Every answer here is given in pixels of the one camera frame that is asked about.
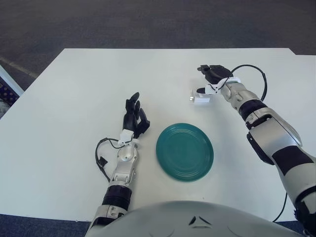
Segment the robot forearm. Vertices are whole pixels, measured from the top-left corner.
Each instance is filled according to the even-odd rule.
[[[296,218],[315,235],[316,159],[302,150],[296,130],[243,84],[228,82],[221,94],[246,122],[247,139],[259,158],[277,167]]]

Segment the floor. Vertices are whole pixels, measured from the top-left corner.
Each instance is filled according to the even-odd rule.
[[[0,1],[0,64],[23,89],[63,48],[244,47],[315,55],[316,1]]]

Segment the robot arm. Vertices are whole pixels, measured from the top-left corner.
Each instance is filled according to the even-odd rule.
[[[94,236],[94,233],[98,232],[100,228],[112,223],[117,218],[125,215],[128,211],[132,195],[132,181],[135,175],[135,165],[138,160],[137,144],[139,140],[137,138],[150,126],[145,112],[140,108],[138,98],[139,93],[137,92],[130,99],[126,100],[123,131],[118,140],[119,147],[117,147],[117,149],[119,149],[117,154],[118,163],[109,180],[109,186],[103,198],[103,202],[97,209],[89,230],[86,233],[86,237]],[[97,164],[100,169],[103,169],[106,162],[102,164],[97,162]]]
[[[198,70],[204,72],[211,84],[217,84],[218,78],[212,80],[212,71],[219,70],[217,67],[221,73],[224,72],[224,77],[231,76],[231,73],[224,71],[222,66],[211,66],[206,68],[207,71],[203,71],[203,68]],[[247,139],[259,158],[277,167],[282,183],[296,208],[295,217],[315,236],[315,157],[302,150],[301,138],[296,130],[242,83],[225,83],[221,88],[221,94],[245,121],[249,129]]]

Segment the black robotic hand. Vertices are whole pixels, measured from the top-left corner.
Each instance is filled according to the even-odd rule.
[[[138,138],[141,133],[150,126],[150,121],[147,120],[145,112],[140,108],[140,102],[138,100],[139,92],[136,92],[130,99],[126,100],[126,114],[123,119],[123,129],[127,129],[134,132],[134,138]]]

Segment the wire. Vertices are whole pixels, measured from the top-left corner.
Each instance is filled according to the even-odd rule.
[[[99,148],[99,146],[100,146],[102,143],[104,143],[104,142],[106,142],[106,141],[109,141],[110,144],[111,144],[111,146],[112,146],[113,148],[115,148],[115,149],[121,149],[121,148],[124,147],[124,146],[116,147],[116,146],[113,145],[112,141],[118,142],[118,139],[107,138],[107,137],[106,137],[106,138],[103,138],[102,140],[100,140],[100,141],[98,142],[98,144],[97,144],[97,147],[95,148],[95,161],[96,161],[96,163],[97,163],[97,166],[99,167],[100,171],[104,174],[104,176],[107,178],[108,182],[110,182],[111,179],[109,178],[109,176],[106,174],[106,172],[105,172],[105,170],[104,170],[104,166],[105,166],[108,162],[107,162],[103,157],[100,157],[100,159],[98,158],[98,148]]]
[[[267,83],[266,75],[264,74],[264,72],[263,72],[260,68],[258,68],[258,67],[256,67],[256,66],[253,66],[253,65],[250,65],[250,64],[243,64],[243,65],[239,65],[238,67],[235,67],[235,68],[231,71],[231,74],[229,75],[229,77],[227,77],[227,79],[225,80],[225,82],[223,83],[223,85],[222,85],[218,90],[222,89],[223,86],[225,85],[225,83],[227,82],[227,80],[228,80],[231,76],[233,76],[233,72],[236,71],[238,68],[241,68],[241,67],[252,67],[252,68],[257,69],[259,72],[261,72],[263,81],[264,81],[264,83],[265,83],[265,87],[264,87],[264,90],[263,90],[263,93],[262,93],[262,96],[261,96],[261,99],[260,99],[261,101],[263,101],[263,100],[265,99],[265,97],[266,97],[266,95],[267,95],[267,91],[268,91],[268,83]]]
[[[272,222],[277,221],[278,218],[282,215],[282,213],[283,213],[283,211],[284,211],[284,208],[285,208],[285,205],[286,205],[286,200],[287,200],[287,193],[285,193],[284,204],[283,204],[283,207],[282,207],[282,210],[281,210],[280,214],[279,214]]]

